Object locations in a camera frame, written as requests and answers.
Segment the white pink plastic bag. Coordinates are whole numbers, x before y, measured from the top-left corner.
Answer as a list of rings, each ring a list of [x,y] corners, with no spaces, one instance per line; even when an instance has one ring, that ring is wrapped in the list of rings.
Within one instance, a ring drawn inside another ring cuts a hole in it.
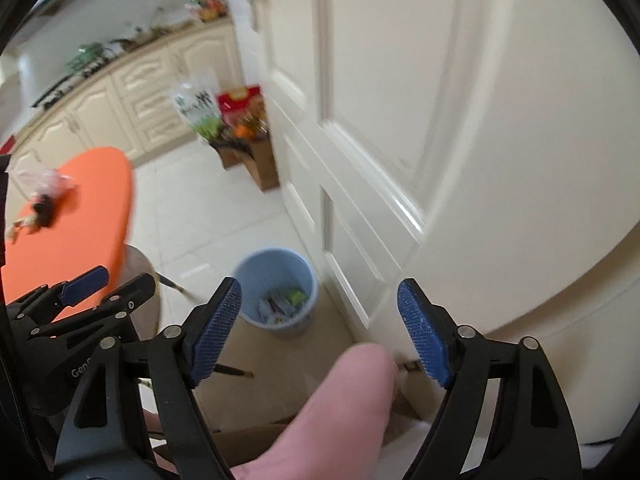
[[[16,177],[18,184],[23,185],[29,198],[50,197],[57,200],[74,188],[71,177],[52,168],[21,169],[13,171],[12,176]]]

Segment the blue trash bin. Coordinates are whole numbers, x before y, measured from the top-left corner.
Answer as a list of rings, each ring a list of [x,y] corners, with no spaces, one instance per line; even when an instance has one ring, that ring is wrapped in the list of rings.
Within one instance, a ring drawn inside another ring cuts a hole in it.
[[[234,269],[240,283],[240,317],[277,337],[303,333],[314,320],[319,283],[314,269],[297,252],[267,247],[252,252]]]

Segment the round orange table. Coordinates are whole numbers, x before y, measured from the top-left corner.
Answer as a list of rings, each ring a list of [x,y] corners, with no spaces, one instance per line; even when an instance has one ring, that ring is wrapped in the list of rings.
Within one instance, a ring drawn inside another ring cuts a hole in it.
[[[60,167],[72,188],[58,206],[52,226],[21,233],[6,244],[2,283],[7,302],[41,285],[70,281],[95,266],[110,274],[108,284],[58,318],[94,307],[116,288],[134,198],[134,170],[117,148],[92,148]]]

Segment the small brown lump on table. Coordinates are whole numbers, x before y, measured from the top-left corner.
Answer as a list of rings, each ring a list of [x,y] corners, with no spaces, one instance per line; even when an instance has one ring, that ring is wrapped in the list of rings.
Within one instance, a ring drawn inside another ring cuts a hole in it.
[[[15,243],[23,234],[32,234],[42,228],[48,228],[55,216],[55,200],[49,195],[38,195],[30,205],[30,211],[26,216],[14,220],[4,233],[4,238]]]

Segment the cardboard box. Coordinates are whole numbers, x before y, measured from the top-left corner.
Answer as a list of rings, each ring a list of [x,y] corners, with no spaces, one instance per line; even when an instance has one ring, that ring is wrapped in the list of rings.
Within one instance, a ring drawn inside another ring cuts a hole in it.
[[[243,165],[262,192],[280,186],[269,138],[252,143],[243,140],[213,140],[208,144],[218,154],[224,170]]]

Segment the white door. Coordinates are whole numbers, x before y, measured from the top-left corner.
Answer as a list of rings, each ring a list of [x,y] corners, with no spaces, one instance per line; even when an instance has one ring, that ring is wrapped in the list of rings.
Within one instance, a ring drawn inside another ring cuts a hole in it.
[[[252,0],[285,203],[352,330],[414,278],[536,337],[582,440],[639,401],[639,55],[602,0]]]

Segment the gas stove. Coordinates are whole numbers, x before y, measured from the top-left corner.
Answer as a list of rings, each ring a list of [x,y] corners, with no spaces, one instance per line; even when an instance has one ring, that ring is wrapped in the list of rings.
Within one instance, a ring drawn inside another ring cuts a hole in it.
[[[72,92],[78,84],[81,84],[86,79],[91,78],[99,70],[99,67],[89,67],[81,70],[80,72],[72,73],[63,77],[44,92],[38,99],[36,99],[35,102],[32,103],[32,108],[48,110],[56,102],[62,100],[64,96],[67,96]]]

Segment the red gift box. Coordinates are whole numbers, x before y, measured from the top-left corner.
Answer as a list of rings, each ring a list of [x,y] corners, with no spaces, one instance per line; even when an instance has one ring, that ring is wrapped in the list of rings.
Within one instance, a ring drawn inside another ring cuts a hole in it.
[[[259,84],[232,89],[216,96],[224,123],[233,126],[250,106],[250,101],[262,94]]]

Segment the white rice bag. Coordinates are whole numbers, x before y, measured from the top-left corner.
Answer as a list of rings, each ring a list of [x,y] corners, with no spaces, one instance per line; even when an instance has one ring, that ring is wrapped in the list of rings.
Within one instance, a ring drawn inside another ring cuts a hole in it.
[[[181,120],[207,142],[216,139],[222,127],[219,90],[216,73],[203,70],[196,75],[181,76],[170,92],[171,103]]]

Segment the green electric pot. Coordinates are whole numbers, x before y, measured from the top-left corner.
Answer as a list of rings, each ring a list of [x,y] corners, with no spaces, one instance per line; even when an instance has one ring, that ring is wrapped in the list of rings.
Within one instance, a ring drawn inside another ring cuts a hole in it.
[[[105,48],[99,42],[82,44],[72,58],[66,62],[67,71],[72,74],[83,70],[87,65],[104,58],[104,52]]]

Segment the condiment bottles group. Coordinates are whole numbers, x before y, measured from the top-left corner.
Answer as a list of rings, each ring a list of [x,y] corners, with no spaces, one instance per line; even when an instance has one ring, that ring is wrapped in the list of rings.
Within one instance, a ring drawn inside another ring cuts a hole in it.
[[[186,10],[203,23],[225,18],[228,15],[226,0],[189,0]]]

